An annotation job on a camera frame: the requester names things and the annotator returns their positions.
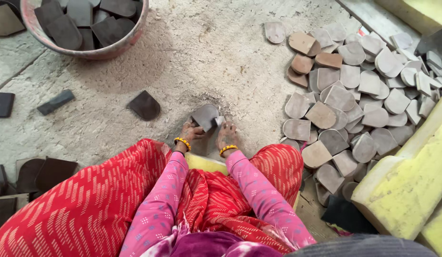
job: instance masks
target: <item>concrete floor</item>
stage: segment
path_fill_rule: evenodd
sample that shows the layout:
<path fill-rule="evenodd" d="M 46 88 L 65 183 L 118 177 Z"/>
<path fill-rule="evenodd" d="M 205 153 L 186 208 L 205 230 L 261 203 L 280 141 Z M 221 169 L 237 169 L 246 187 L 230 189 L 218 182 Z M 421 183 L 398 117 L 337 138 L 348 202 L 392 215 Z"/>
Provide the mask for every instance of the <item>concrete floor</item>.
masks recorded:
<path fill-rule="evenodd" d="M 156 0 L 144 35 L 128 52 L 88 61 L 43 48 L 29 33 L 0 38 L 0 92 L 16 94 L 12 116 L 0 119 L 0 164 L 15 181 L 15 161 L 50 156 L 99 164 L 141 138 L 172 145 L 184 120 L 206 103 L 237 125 L 248 156 L 283 137 L 285 77 L 295 53 L 272 45 L 263 22 L 309 32 L 338 21 L 359 23 L 331 0 Z M 42 116 L 36 107 L 70 89 L 76 100 Z M 126 108 L 147 90 L 161 114 L 143 121 Z M 219 158 L 213 148 L 200 154 Z"/>

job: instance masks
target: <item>yellow foam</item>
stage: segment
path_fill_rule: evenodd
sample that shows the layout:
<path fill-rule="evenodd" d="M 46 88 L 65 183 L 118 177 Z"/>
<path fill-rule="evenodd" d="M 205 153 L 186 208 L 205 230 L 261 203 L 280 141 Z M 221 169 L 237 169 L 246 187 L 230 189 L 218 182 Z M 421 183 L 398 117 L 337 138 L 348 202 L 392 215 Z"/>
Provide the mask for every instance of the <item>yellow foam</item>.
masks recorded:
<path fill-rule="evenodd" d="M 442 0 L 375 0 L 421 34 L 442 29 Z"/>
<path fill-rule="evenodd" d="M 442 98 L 395 156 L 361 181 L 351 200 L 382 234 L 415 239 L 442 198 Z"/>
<path fill-rule="evenodd" d="M 442 199 L 416 241 L 434 250 L 442 257 Z"/>
<path fill-rule="evenodd" d="M 215 161 L 213 159 L 191 153 L 186 153 L 184 156 L 190 169 L 200 169 L 206 172 L 218 171 L 226 176 L 229 175 L 226 165 L 220 161 Z"/>

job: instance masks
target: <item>wrist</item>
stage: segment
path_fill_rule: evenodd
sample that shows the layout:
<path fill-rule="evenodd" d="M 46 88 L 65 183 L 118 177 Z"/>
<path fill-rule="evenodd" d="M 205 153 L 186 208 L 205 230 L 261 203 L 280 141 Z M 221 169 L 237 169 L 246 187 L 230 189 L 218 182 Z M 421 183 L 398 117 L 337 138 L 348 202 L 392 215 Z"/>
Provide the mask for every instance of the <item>wrist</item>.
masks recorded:
<path fill-rule="evenodd" d="M 181 141 L 178 141 L 175 145 L 175 151 L 180 151 L 182 153 L 186 153 L 188 151 L 188 147 Z"/>
<path fill-rule="evenodd" d="M 235 149 L 235 148 L 233 148 L 233 149 L 227 149 L 227 150 L 225 150 L 224 152 L 223 152 L 223 156 L 224 156 L 224 158 L 228 158 L 231 154 L 233 154 L 235 151 L 237 151 L 238 149 Z"/>

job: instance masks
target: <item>pink sleeve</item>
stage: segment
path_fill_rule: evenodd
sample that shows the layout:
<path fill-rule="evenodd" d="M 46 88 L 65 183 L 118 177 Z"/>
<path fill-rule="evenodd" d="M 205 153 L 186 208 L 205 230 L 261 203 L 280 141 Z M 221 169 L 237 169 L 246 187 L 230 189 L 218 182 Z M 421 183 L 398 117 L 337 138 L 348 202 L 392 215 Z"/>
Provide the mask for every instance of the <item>pink sleeve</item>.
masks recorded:
<path fill-rule="evenodd" d="M 240 150 L 228 157 L 226 165 L 259 219 L 280 228 L 298 248 L 316 243 L 292 207 Z"/>
<path fill-rule="evenodd" d="M 121 248 L 121 257 L 142 254 L 171 234 L 187 173 L 184 156 L 174 152 L 150 194 L 138 207 Z"/>

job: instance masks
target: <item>red sari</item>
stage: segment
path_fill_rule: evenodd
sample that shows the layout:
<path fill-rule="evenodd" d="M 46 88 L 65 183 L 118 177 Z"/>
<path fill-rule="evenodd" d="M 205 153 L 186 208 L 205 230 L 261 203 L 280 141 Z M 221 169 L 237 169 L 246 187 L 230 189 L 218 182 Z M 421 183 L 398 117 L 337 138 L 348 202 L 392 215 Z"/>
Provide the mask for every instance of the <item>red sari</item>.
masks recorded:
<path fill-rule="evenodd" d="M 0 256 L 118 255 L 138 205 L 170 155 L 166 144 L 142 139 L 101 165 L 83 168 L 1 227 Z M 274 144 L 259 150 L 250 161 L 292 206 L 303 170 L 294 164 L 301 158 L 293 147 Z M 176 222 L 184 215 L 191 232 L 229 231 L 281 253 L 291 252 L 266 233 L 269 224 L 254 217 L 236 181 L 220 172 L 189 171 Z"/>

